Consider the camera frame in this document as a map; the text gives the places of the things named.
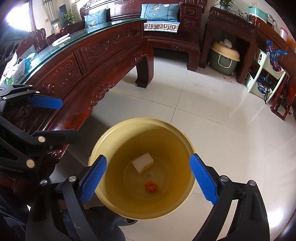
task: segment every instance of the blue gripper pad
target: blue gripper pad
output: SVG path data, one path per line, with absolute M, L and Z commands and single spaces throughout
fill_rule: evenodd
M 205 199 L 211 201 L 213 205 L 218 201 L 217 186 L 213 179 L 203 166 L 200 157 L 197 154 L 193 154 L 189 159 L 189 166 L 193 175 L 195 176 Z
M 45 95 L 34 95 L 29 98 L 29 102 L 36 107 L 59 109 L 63 105 L 63 101 L 60 98 L 55 98 Z
M 87 177 L 80 185 L 79 201 L 83 204 L 91 199 L 96 187 L 98 186 L 102 176 L 107 168 L 107 159 L 103 155 L 99 155 L 96 161 L 90 167 L 91 170 Z

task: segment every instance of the orange object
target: orange object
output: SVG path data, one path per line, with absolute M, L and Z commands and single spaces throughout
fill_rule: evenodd
M 158 186 L 153 181 L 145 182 L 144 186 L 148 192 L 158 192 Z

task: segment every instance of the white tile floor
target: white tile floor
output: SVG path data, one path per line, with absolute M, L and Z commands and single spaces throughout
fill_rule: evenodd
M 101 100 L 80 133 L 83 143 L 70 146 L 53 180 L 79 172 L 101 134 L 109 127 L 133 117 L 167 121 L 189 136 L 203 161 L 218 174 L 233 181 L 257 182 L 263 196 L 271 240 L 287 224 L 296 208 L 296 122 L 282 121 L 270 105 L 248 93 L 235 78 L 224 79 L 210 67 L 186 70 L 186 61 L 155 57 L 154 78 L 146 89 L 134 85 L 136 69 L 126 75 Z M 219 238 L 224 237 L 234 215 L 236 202 Z M 192 240 L 212 205 L 199 186 L 175 212 L 152 221 L 123 227 L 128 241 Z

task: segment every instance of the red lid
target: red lid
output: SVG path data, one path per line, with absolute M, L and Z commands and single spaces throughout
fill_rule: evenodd
M 284 30 L 286 33 L 288 33 L 286 29 L 284 29 L 284 28 L 281 28 L 281 29 Z

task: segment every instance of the white sponge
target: white sponge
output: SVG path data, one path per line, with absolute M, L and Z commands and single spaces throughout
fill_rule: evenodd
M 154 160 L 148 152 L 133 161 L 133 166 L 139 174 L 142 174 L 143 171 L 153 166 L 153 164 Z

